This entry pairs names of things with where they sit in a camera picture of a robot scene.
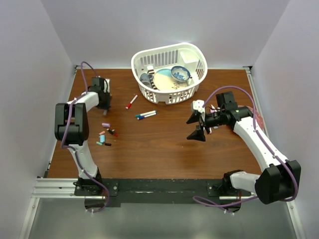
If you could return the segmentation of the red marker pen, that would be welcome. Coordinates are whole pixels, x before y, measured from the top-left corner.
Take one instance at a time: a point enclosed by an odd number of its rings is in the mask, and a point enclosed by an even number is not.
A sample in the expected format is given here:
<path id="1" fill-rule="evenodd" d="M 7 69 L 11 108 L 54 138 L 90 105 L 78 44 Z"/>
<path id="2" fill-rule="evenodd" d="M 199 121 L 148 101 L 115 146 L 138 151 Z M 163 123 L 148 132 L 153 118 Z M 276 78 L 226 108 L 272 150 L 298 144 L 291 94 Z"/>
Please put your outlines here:
<path id="1" fill-rule="evenodd" d="M 133 102 L 136 100 L 137 97 L 138 95 L 134 95 L 133 99 L 127 104 L 126 106 L 127 110 L 132 106 Z"/>

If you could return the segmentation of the blue highlighter cap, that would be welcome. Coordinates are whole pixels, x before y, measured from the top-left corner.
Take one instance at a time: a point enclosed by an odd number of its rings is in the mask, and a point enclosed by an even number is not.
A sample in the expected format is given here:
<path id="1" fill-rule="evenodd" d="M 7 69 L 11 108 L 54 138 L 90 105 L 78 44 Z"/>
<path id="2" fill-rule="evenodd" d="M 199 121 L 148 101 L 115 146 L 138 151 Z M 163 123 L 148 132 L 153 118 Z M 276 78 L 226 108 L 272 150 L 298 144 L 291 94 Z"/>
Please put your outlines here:
<path id="1" fill-rule="evenodd" d="M 100 135 L 100 142 L 104 143 L 105 142 L 105 135 Z"/>

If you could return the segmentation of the blue marker pen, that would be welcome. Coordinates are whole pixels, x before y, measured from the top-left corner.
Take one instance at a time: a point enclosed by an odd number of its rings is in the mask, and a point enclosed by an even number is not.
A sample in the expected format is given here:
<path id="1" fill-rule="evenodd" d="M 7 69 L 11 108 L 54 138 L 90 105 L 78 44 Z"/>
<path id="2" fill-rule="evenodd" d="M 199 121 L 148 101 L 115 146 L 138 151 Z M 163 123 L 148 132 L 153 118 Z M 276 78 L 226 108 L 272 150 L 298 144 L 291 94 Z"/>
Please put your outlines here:
<path id="1" fill-rule="evenodd" d="M 145 119 L 145 118 L 148 118 L 148 117 L 152 117 L 152 116 L 155 116 L 157 115 L 157 113 L 152 113 L 152 114 L 148 114 L 148 115 L 145 115 L 145 116 L 140 116 L 137 118 L 137 120 L 142 120 L 142 119 Z"/>

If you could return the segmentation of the green marker pen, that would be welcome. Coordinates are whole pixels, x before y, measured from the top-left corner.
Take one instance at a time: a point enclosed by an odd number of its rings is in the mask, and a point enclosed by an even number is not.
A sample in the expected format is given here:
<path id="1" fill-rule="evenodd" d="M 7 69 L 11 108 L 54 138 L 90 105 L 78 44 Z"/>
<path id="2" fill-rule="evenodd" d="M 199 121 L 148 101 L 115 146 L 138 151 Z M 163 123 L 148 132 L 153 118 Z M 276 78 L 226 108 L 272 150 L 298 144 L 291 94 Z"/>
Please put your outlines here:
<path id="1" fill-rule="evenodd" d="M 154 110 L 154 111 L 142 113 L 142 114 L 139 114 L 139 115 L 135 115 L 135 118 L 145 117 L 145 116 L 152 115 L 152 114 L 157 114 L 157 111 Z"/>

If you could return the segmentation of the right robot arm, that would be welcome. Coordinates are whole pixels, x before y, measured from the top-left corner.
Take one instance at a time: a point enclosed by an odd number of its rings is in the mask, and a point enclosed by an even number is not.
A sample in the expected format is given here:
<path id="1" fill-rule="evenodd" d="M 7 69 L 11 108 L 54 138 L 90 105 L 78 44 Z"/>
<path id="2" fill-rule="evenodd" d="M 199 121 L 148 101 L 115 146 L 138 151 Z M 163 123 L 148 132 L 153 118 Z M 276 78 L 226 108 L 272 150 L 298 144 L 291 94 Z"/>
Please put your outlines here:
<path id="1" fill-rule="evenodd" d="M 222 190 L 232 196 L 239 190 L 254 193 L 264 204 L 292 201 L 299 191 L 301 166 L 290 161 L 266 137 L 257 124 L 254 109 L 239 106 L 233 92 L 216 95 L 217 108 L 206 112 L 203 100 L 191 103 L 192 115 L 187 123 L 197 123 L 188 140 L 205 141 L 205 135 L 221 125 L 229 126 L 248 146 L 261 169 L 261 175 L 234 170 L 222 178 Z"/>

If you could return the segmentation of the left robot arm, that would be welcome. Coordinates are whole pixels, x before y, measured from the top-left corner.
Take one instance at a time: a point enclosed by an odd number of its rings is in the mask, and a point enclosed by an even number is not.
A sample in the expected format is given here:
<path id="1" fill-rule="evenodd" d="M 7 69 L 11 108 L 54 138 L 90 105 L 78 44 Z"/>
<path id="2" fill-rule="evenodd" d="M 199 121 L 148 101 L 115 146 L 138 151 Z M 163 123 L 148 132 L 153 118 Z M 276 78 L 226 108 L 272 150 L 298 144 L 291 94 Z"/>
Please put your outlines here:
<path id="1" fill-rule="evenodd" d="M 92 108 L 107 112 L 110 108 L 110 79 L 93 77 L 87 92 L 74 100 L 55 106 L 55 138 L 61 148 L 70 151 L 78 170 L 76 189 L 90 195 L 103 191 L 102 177 L 88 146 L 89 122 L 87 113 Z"/>

